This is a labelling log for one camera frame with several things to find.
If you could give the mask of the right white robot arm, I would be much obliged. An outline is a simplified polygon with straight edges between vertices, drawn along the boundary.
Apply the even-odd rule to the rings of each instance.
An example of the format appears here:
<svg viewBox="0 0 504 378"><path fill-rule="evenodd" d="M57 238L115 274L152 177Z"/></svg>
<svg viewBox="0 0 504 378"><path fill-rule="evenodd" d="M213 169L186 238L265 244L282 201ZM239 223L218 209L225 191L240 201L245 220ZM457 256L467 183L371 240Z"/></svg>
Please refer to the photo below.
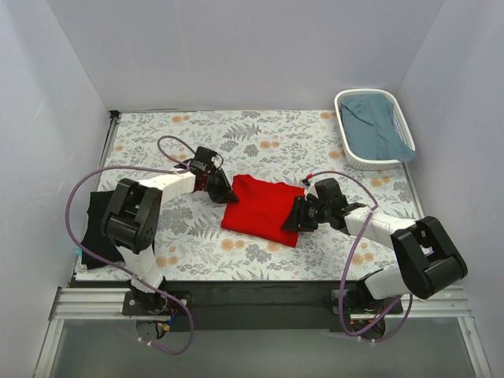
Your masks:
<svg viewBox="0 0 504 378"><path fill-rule="evenodd" d="M468 274L464 258L437 218L407 220L349 203L334 178L312 183L305 195L296 197L282 229L313 232L320 224L394 251L395 267L362 277L343 297L344 304L366 313L376 312L386 298L430 298Z"/></svg>

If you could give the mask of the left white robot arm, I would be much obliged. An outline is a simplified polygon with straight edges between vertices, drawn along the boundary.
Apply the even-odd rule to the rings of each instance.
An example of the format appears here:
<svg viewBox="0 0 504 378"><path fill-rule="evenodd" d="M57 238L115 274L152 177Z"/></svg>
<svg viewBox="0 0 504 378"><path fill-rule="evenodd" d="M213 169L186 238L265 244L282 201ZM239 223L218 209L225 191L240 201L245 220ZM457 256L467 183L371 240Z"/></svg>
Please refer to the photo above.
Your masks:
<svg viewBox="0 0 504 378"><path fill-rule="evenodd" d="M239 202L224 170L215 163L219 156L200 146L185 169L140 181L122 179L112 194L102 233L120 252L132 286L143 292L140 305L149 314L162 313L168 304L166 293L159 290L164 277L154 256L161 206L196 191L206 192L218 204Z"/></svg>

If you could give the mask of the red t shirt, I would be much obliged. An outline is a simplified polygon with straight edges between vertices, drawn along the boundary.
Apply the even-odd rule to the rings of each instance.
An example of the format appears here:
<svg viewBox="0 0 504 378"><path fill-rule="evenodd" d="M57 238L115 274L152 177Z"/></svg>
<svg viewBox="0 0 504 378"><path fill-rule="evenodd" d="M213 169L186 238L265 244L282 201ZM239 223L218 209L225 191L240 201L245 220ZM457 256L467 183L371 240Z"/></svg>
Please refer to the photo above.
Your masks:
<svg viewBox="0 0 504 378"><path fill-rule="evenodd" d="M295 199L305 194L303 188L237 175L233 178L232 189L239 202L227 205L221 221L223 229L296 246L298 233L284 231L282 226Z"/></svg>

